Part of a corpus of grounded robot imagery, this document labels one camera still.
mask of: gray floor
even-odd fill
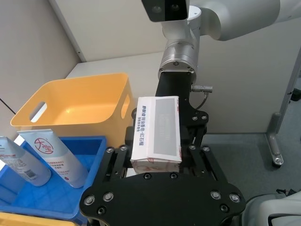
[[[296,88],[301,89],[301,79]],[[269,146],[264,135],[206,135],[228,181],[237,186],[245,199],[275,193],[277,188],[301,189],[301,100],[288,106],[278,134],[284,164],[271,164]]]

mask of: basket handle hole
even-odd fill
[[[127,94],[126,99],[124,100],[123,106],[121,108],[121,118],[124,119],[127,113],[128,106],[130,105],[130,97]]]
[[[31,122],[36,122],[46,111],[46,109],[47,109],[47,104],[44,101],[40,102],[32,111],[32,113],[29,115],[29,120]]]

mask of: plastic bottle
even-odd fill
[[[51,177],[45,165],[7,137],[0,137],[0,160],[35,186],[46,184]]]
[[[58,175],[74,188],[82,187],[88,170],[51,129],[18,132]]]

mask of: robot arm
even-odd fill
[[[230,40],[301,17],[299,0],[142,0],[153,22],[168,39],[158,76],[198,69],[199,36]]]
[[[230,40],[301,17],[299,0],[191,0],[202,10],[201,35]]]

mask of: cable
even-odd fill
[[[8,109],[12,112],[12,113],[14,113],[14,114],[16,114],[14,111],[13,111],[13,109],[11,109],[1,98],[0,98],[0,101],[6,106],[6,107],[8,107]]]
[[[208,98],[208,93],[205,93],[204,100],[203,100],[203,102],[196,108],[197,110],[200,109],[200,108],[205,104],[207,98]]]

